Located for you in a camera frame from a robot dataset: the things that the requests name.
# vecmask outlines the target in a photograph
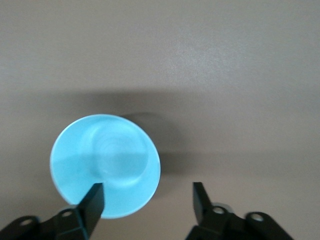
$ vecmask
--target gray surface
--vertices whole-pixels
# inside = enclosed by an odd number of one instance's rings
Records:
[[[320,1],[0,2],[0,227],[66,205],[58,134],[96,113],[143,127],[162,175],[93,240],[184,239],[192,182],[295,239],[320,237]]]

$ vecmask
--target screw hole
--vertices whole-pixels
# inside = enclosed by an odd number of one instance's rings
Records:
[[[26,219],[26,220],[20,222],[20,226],[25,226],[25,225],[28,225],[30,223],[32,223],[32,219]]]
[[[68,217],[68,216],[70,216],[72,214],[72,211],[66,211],[66,212],[64,212],[64,213],[62,213],[62,217]]]

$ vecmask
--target beige background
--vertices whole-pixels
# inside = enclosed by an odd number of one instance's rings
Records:
[[[67,203],[58,134],[91,114],[151,136],[161,180],[93,240],[182,240],[192,182],[243,217],[320,238],[320,1],[0,1],[0,228]]]

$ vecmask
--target screw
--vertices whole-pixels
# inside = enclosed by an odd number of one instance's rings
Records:
[[[216,214],[224,214],[225,211],[221,208],[221,207],[218,207],[218,206],[215,206],[213,208],[213,211],[216,213]]]
[[[32,219],[26,219],[26,220],[20,222],[20,226],[25,226],[25,225],[28,225],[30,223],[32,223]]]
[[[258,221],[258,222],[262,222],[264,220],[264,218],[261,215],[257,214],[257,213],[251,214],[251,218],[256,220],[256,221]]]
[[[72,214],[72,211],[66,211],[64,213],[62,213],[62,217],[68,217]]]

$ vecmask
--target plastic cup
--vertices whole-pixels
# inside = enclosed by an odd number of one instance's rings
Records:
[[[53,145],[50,170],[71,205],[94,183],[103,183],[105,219],[141,209],[160,180],[159,155],[149,136],[135,123],[109,114],[86,116],[66,127]]]

